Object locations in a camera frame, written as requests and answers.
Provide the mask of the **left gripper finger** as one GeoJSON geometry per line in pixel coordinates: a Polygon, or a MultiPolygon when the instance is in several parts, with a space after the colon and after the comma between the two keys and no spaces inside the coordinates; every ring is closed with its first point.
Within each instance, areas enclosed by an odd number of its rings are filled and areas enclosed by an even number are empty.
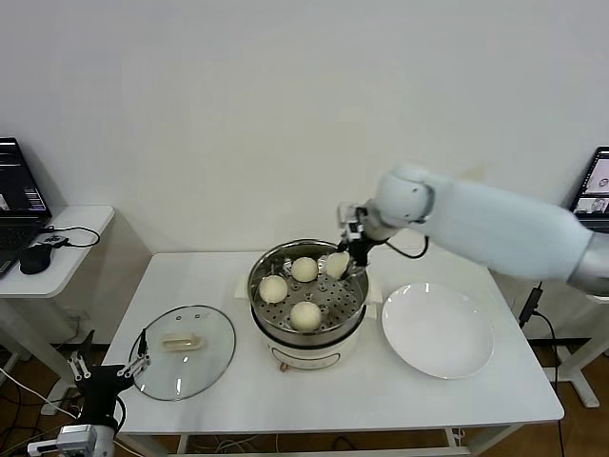
{"type": "Polygon", "coordinates": [[[128,363],[118,371],[118,376],[139,376],[149,365],[147,330],[143,328],[134,343],[128,363]]]}
{"type": "Polygon", "coordinates": [[[68,358],[68,365],[75,379],[88,379],[91,372],[88,369],[88,360],[90,358],[90,349],[94,330],[92,329],[86,336],[85,340],[68,358]]]}

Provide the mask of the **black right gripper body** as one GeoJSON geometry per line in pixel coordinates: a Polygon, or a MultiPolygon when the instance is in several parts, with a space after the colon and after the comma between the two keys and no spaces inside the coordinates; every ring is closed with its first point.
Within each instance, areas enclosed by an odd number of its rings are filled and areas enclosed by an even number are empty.
{"type": "Polygon", "coordinates": [[[350,258],[366,258],[368,253],[377,246],[377,241],[370,239],[365,233],[359,234],[343,234],[341,241],[349,241],[352,243],[352,254],[350,258]]]}

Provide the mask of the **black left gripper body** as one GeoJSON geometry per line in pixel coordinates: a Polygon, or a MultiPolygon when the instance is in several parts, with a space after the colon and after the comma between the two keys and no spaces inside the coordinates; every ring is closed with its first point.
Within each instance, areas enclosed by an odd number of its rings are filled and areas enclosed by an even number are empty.
{"type": "Polygon", "coordinates": [[[84,397],[79,424],[117,424],[114,419],[119,394],[134,385],[124,365],[96,366],[90,376],[78,382],[84,397]]]}

